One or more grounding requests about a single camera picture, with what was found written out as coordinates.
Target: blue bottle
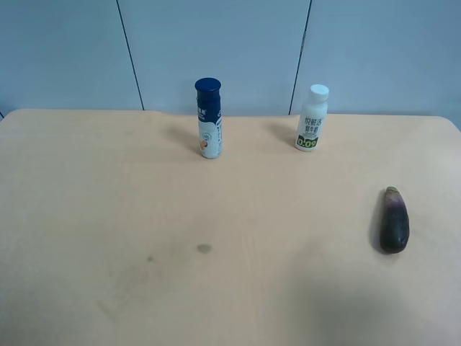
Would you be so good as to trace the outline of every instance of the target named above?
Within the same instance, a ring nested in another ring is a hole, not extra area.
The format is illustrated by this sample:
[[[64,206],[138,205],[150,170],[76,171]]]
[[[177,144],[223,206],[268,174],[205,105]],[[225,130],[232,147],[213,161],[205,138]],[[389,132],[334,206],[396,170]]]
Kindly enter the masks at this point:
[[[214,78],[202,78],[195,82],[200,151],[207,159],[215,159],[223,151],[220,88],[221,83]]]

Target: wall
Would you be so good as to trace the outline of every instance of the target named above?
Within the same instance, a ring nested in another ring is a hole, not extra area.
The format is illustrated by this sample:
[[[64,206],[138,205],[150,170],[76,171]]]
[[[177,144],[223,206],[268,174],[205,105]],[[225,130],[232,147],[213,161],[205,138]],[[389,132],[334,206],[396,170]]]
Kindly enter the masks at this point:
[[[191,113],[195,80],[215,76],[226,115],[294,114],[323,83],[332,112],[461,126],[461,2],[313,0],[297,74],[309,3],[120,0],[119,13],[117,0],[1,0],[0,112]]]
[[[117,3],[1,0],[0,112],[140,109]]]
[[[311,84],[332,112],[440,114],[461,128],[461,1],[314,0],[292,112]]]

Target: purple eggplant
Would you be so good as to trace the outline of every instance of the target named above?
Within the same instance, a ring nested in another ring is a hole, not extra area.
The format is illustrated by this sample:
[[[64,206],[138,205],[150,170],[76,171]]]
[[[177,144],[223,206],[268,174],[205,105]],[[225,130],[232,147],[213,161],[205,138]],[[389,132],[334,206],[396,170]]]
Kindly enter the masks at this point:
[[[388,187],[384,194],[384,214],[380,233],[380,245],[384,252],[402,252],[410,237],[410,222],[405,203],[395,187]]]

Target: beige table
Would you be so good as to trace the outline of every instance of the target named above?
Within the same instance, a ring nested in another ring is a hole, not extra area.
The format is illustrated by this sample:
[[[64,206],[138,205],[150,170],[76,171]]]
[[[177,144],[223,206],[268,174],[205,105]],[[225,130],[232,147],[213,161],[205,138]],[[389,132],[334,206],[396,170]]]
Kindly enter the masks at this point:
[[[0,123],[0,345],[460,345],[461,133],[440,117],[21,110]],[[407,249],[374,240],[394,185]]]

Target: stain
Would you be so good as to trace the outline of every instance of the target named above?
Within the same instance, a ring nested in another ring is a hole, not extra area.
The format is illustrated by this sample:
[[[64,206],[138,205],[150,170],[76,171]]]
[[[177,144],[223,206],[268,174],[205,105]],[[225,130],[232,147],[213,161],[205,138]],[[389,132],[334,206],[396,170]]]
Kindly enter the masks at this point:
[[[102,314],[106,316],[109,321],[111,321],[113,324],[118,323],[118,314],[116,311],[113,311],[110,307],[101,301],[96,301],[96,306],[99,308],[99,310],[101,310]]]
[[[207,254],[208,252],[210,252],[212,250],[212,246],[209,245],[209,244],[200,244],[200,245],[197,245],[197,251],[198,252],[201,252],[203,254]]]
[[[121,272],[117,280],[117,288],[130,295],[136,288],[145,285],[148,281],[147,269],[133,265]]]

